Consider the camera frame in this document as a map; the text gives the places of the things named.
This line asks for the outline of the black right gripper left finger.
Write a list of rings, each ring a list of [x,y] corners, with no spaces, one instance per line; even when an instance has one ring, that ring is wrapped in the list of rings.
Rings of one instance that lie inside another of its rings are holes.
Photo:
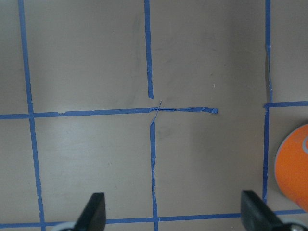
[[[75,231],[103,231],[106,225],[104,193],[93,193],[74,225]]]

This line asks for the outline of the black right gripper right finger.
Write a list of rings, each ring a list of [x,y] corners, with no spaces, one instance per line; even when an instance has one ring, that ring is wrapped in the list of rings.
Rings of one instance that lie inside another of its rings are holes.
[[[246,231],[291,231],[252,190],[241,192],[241,222]]]

